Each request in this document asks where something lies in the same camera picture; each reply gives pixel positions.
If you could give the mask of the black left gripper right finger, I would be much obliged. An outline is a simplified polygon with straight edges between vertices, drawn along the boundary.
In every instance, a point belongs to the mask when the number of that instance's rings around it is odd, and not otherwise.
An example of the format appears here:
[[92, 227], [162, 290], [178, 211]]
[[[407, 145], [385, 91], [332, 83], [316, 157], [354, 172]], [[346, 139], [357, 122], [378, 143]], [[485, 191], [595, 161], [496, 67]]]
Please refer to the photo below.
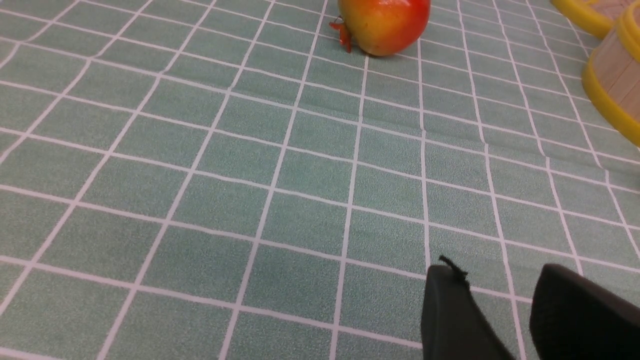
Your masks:
[[560, 264], [542, 267], [529, 330], [541, 360], [637, 360], [640, 310]]

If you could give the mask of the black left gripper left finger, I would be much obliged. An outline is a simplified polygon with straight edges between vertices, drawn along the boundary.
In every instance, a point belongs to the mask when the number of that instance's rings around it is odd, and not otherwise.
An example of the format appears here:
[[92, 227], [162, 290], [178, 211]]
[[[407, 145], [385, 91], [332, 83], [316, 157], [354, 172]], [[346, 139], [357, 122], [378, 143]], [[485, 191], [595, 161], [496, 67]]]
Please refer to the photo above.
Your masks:
[[446, 256], [426, 275], [421, 338], [425, 360], [512, 360], [471, 294], [467, 272]]

